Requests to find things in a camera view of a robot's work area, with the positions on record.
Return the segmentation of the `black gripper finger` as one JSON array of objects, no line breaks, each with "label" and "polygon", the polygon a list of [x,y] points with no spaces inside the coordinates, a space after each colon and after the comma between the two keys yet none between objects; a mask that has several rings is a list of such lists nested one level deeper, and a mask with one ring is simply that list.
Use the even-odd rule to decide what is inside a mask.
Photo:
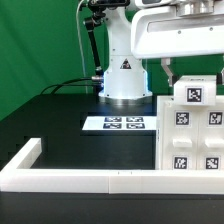
[{"label": "black gripper finger", "polygon": [[176,83],[178,78],[171,69],[171,59],[170,58],[162,58],[161,59],[161,66],[162,66],[164,72],[168,76],[169,86],[172,87]]},{"label": "black gripper finger", "polygon": [[224,67],[222,68],[222,70],[217,73],[216,75],[216,84],[217,85],[224,85]]}]

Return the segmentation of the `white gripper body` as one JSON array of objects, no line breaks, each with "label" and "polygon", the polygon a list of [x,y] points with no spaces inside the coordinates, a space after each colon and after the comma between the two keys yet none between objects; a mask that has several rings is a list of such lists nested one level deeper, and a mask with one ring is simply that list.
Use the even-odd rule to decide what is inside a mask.
[{"label": "white gripper body", "polygon": [[224,53],[224,1],[136,1],[131,51],[136,58]]}]

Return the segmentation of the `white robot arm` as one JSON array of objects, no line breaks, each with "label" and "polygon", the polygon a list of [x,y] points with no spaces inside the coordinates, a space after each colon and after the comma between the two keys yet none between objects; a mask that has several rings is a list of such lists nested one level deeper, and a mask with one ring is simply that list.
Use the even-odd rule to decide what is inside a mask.
[{"label": "white robot arm", "polygon": [[164,69],[174,57],[224,53],[224,0],[130,0],[136,13],[109,6],[105,23],[109,67],[99,98],[117,104],[151,98],[144,59],[159,59]]}]

